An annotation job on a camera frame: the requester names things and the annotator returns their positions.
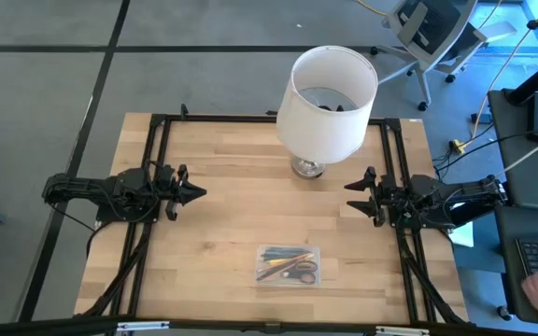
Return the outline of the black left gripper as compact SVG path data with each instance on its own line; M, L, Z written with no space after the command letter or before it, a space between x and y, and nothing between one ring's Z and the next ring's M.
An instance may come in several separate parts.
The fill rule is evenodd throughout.
M185 164L180 164L177 169L166 164L155 174L156 193L162 201L167 201L165 213L169 220L177 219L178 205L186 205L206 195L205 189L186 181L187 177Z

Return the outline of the clear plastic supply box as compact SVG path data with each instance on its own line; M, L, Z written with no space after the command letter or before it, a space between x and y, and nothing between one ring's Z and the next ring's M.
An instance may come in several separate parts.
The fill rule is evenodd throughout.
M301 253L300 255L303 255L303 254L306 254L306 253L313 253L314 254L313 258L308 258L308 259L304 259L304 260L310 260L310 261L314 261L314 262L317 263L317 265L319 266L319 270L316 272L317 282L314 285L317 285L317 284L320 283L320 250L316 246L287 246L287 245L262 245L262 246L260 246L259 249L258 249L257 258L256 258L255 280L256 280L257 276L261 274L261 273L259 273L257 271L260 270L260 269L264 269L264 268L268 267L269 264L267 263L267 261L272 260L272 259L264 259L262 257L262 251L268 246L301 248L301 249L304 250L304 252ZM256 282L259 285L267 285L267 286L287 286L287 287L314 286L314 285L296 285L296 284L293 284L291 281L288 281L288 280L279 281L279 280L276 280L275 278L270 279L269 281L266 281L266 282L258 282L257 280L256 280Z

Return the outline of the grey office chair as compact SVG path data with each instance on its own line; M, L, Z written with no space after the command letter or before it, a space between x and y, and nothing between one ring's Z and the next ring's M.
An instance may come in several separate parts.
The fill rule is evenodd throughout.
M418 110L426 110L432 102L427 81L431 70L446 74L446 82L456 79L471 58L490 43L517 33L508 21L481 27L470 23L477 0L467 0L464 9L450 0L400 0L385 15L382 25L396 34L399 47L377 45L370 54L392 55L402 61L402 68L379 79L381 84L400 75L415 75L424 100Z

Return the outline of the silver table lamp white shade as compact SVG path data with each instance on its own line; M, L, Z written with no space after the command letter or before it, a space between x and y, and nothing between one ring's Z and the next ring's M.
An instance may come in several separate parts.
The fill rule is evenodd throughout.
M328 164L361 147L377 88L375 68L352 49L320 46L298 57L276 115L277 138L290 152L295 174L318 178ZM317 90L337 93L353 107L338 111L314 104L306 95Z

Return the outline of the black aluminium table frame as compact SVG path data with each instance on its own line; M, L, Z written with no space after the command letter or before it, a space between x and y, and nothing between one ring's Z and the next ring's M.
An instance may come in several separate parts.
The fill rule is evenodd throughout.
M317 180L298 178L266 116L171 116L165 160L186 164L206 196L175 221L113 223L92 240L75 310L91 308L142 233L143 262L111 305L114 314L170 321L175 327L361 329L366 324L436 321L433 303L401 263L399 235L375 227L347 205L345 185L368 166L394 175L429 174L431 155L419 119L374 119L359 151ZM262 245L316 246L320 283L267 286L255 280Z

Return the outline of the dark grey desk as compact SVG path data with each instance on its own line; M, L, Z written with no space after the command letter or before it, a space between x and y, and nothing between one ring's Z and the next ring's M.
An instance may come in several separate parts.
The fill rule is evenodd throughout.
M489 92L488 100L500 140L503 167L508 170L504 176L509 204L494 210L505 264L503 284L507 306L518 319L538 323L538 313L521 288L526 274L517 244L519 239L538 238L538 150L528 154L537 147L525 135L529 108L508 103L504 91Z

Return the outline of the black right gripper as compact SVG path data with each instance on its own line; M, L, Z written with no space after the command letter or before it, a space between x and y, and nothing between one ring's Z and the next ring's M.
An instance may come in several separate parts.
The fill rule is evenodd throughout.
M361 211L366 216L371 216L376 227L381 227L386 222L384 207L394 212L391 227L399 226L401 222L408 224L412 215L406 190L396 185L392 175L382 175L381 181L376 183L376 172L373 166L367 168L365 176L362 180L345 185L345 189L369 189L371 193L369 201L348 201L347 205Z

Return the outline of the orange pencil pink eraser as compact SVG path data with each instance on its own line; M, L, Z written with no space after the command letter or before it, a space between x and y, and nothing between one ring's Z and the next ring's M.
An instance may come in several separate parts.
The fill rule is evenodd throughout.
M300 256L294 257L295 260L293 260L293 261L285 262L285 263L282 263L282 264L279 264L279 265L273 265L273 266L269 265L268 267L266 267L264 269L260 269L257 272L262 273L262 272L268 272L268 271L273 270L273 269L282 269L284 267L287 267L289 265L292 265L292 264L296 263L297 261L308 259L308 258L313 258L313 257L314 257L313 253L302 254Z

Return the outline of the white paper sheet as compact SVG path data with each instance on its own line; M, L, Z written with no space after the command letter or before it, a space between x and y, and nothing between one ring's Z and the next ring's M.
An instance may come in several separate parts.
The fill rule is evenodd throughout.
M449 229L447 231L447 236L455 245L473 247L474 223L470 221L460 227L457 227L456 229Z

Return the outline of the blue pen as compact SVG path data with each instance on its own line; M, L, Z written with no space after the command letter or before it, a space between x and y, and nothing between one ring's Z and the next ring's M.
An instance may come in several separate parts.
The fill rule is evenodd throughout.
M299 250L288 250L288 249L266 249L262 253L264 259L282 259L282 258L292 258L300 255Z

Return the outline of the red-handled scissors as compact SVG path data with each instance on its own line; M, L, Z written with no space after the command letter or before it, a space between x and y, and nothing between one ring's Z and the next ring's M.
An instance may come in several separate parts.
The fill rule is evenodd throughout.
M317 282L316 272L319 266L310 260L292 261L283 265L273 266L267 271L262 271L257 276L258 282L266 282L275 278L279 281L291 281L296 285L314 285Z

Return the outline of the silver aluminium bracket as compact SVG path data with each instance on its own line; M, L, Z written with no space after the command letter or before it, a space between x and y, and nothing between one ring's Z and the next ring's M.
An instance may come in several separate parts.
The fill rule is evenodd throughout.
M427 329L406 327L377 326L375 336L431 336Z
M169 321L132 321L120 322L117 324L117 332L133 332L142 330L170 329Z

